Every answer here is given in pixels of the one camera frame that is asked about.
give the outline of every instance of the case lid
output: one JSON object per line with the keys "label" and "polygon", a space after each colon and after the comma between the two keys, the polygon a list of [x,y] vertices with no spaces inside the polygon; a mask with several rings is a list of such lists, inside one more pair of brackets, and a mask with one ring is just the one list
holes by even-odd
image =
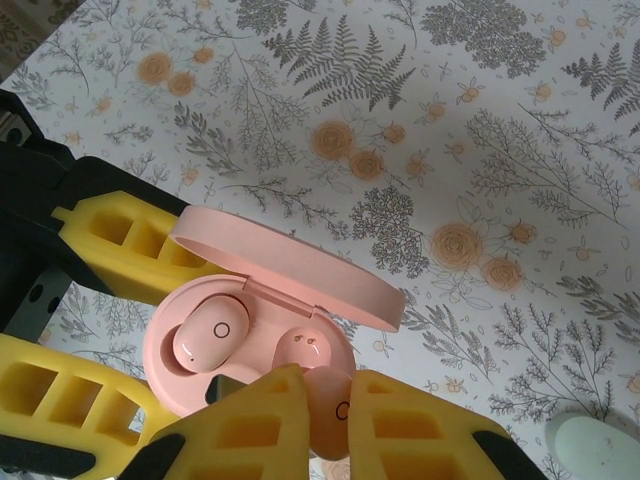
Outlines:
{"label": "case lid", "polygon": [[404,294],[335,255],[272,228],[202,206],[185,208],[170,237],[253,282],[354,322],[397,332]]}

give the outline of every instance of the floral tablecloth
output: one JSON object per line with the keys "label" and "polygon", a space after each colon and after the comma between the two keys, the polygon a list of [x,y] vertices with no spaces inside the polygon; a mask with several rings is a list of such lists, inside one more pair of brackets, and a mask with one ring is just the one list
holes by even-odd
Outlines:
{"label": "floral tablecloth", "polygon": [[[640,436],[639,18],[635,0],[87,0],[3,87],[77,156],[402,288],[397,334],[336,319],[357,363],[496,419],[566,480],[557,412]],[[143,376],[151,313],[73,286],[42,342]]]}

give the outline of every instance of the pink earbud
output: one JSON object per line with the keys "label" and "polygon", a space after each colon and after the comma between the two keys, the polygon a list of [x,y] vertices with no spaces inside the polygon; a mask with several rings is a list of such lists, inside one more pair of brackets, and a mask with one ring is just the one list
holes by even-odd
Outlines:
{"label": "pink earbud", "polygon": [[331,345],[326,337],[312,328],[295,327],[287,330],[276,345],[272,368],[297,363],[303,368],[328,365]]}
{"label": "pink earbud", "polygon": [[249,323],[247,310],[235,298],[218,295],[205,300],[173,338],[176,360],[191,372],[215,370],[240,346]]}
{"label": "pink earbud", "polygon": [[311,427],[309,446],[320,458],[341,460],[349,455],[351,377],[337,368],[318,367],[303,378]]}

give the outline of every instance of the pink charging case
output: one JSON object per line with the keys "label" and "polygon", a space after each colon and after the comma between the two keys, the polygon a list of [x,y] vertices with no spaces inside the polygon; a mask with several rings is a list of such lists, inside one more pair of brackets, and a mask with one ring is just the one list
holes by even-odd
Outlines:
{"label": "pink charging case", "polygon": [[[402,292],[289,235],[219,210],[189,206],[170,237],[195,255],[237,272],[186,283],[164,299],[149,322],[143,346],[147,381],[177,415],[206,407],[207,391],[218,375],[248,384],[278,365],[299,363],[308,369],[329,366],[351,376],[353,350],[327,311],[378,330],[398,331],[405,305]],[[226,307],[207,310],[217,297],[225,298],[224,305],[232,304],[228,313]],[[220,318],[234,313],[237,305],[244,307],[240,310],[248,322]],[[175,344],[181,343],[174,342],[176,332],[195,315],[198,321],[215,318],[217,323],[197,330],[192,342],[200,350],[204,346],[228,355],[204,373],[183,368],[175,353]]]}

